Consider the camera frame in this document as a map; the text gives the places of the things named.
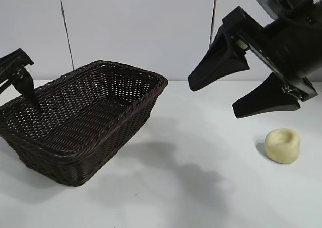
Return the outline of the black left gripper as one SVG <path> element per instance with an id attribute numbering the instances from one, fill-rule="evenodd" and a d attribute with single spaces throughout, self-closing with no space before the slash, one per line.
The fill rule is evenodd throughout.
<path id="1" fill-rule="evenodd" d="M 10 85 L 24 96 L 36 109 L 38 100 L 35 94 L 34 83 L 31 75 L 25 69 L 34 62 L 25 51 L 18 48 L 14 52 L 1 58 L 1 92 Z"/>

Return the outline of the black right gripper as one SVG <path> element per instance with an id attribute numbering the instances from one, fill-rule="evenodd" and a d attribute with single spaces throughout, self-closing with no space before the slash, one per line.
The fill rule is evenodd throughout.
<path id="1" fill-rule="evenodd" d="M 232 105 L 236 118 L 300 109 L 298 100 L 317 96 L 307 77 L 321 68 L 321 2 L 303 0 L 265 27 L 236 7 L 222 19 L 207 53 L 188 76 L 190 90 L 249 70 L 248 50 L 273 73 Z"/>

